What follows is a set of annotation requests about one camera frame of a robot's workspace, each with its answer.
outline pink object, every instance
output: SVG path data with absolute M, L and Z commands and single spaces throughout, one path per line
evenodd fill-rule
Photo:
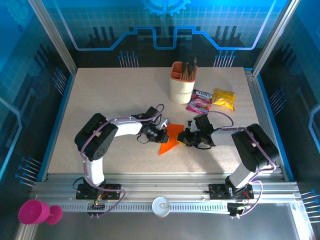
M 56 224 L 62 217 L 62 209 L 59 206 L 49 207 L 39 200 L 25 202 L 19 210 L 18 218 L 22 224 Z

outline glass panel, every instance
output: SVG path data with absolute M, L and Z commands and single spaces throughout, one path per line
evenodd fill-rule
M 319 1 L 300 2 L 260 72 L 293 177 L 299 183 L 301 193 L 311 189 L 317 193 L 320 191 L 319 9 Z
M 287 0 L 43 2 L 79 67 L 252 68 Z
M 28 1 L 1 1 L 0 15 L 0 232 L 11 239 L 70 73 Z

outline gear logo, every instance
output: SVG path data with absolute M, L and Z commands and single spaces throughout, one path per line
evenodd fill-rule
M 179 14 L 180 10 L 186 9 L 186 4 L 190 4 L 190 0 L 141 0 L 145 10 L 149 10 L 150 14 L 157 16 L 163 15 L 166 17 L 174 16 L 174 13 Z
M 23 21 L 28 19 L 29 3 L 27 0 L 2 0 L 0 3 L 6 6 L 8 12 L 18 24 L 21 25 Z

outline pen holder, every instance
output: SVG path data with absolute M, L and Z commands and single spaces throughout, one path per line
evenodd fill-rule
M 195 67 L 195 72 L 191 79 L 183 79 L 182 62 L 175 61 L 172 64 L 170 75 L 170 100 L 177 104 L 187 104 L 190 102 L 192 92 L 197 77 L 198 67 Z

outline speckled surface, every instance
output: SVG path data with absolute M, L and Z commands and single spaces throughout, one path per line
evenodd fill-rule
M 170 67 L 80 68 L 77 72 L 48 173 L 83 173 L 83 161 L 74 139 L 95 114 L 128 117 L 144 113 L 150 106 L 165 105 L 164 118 L 187 125 L 196 114 L 186 104 L 169 100 Z M 258 123 L 257 114 L 242 67 L 199 67 L 195 89 L 213 93 L 215 88 L 236 93 L 235 111 L 212 105 L 211 110 L 228 114 L 235 126 Z M 229 125 L 229 120 L 210 114 L 214 128 Z M 103 160 L 104 173 L 225 173 L 241 162 L 229 133 L 214 136 L 219 146 L 199 150 L 179 144 L 158 156 L 160 144 L 141 144 L 135 135 L 116 137 Z

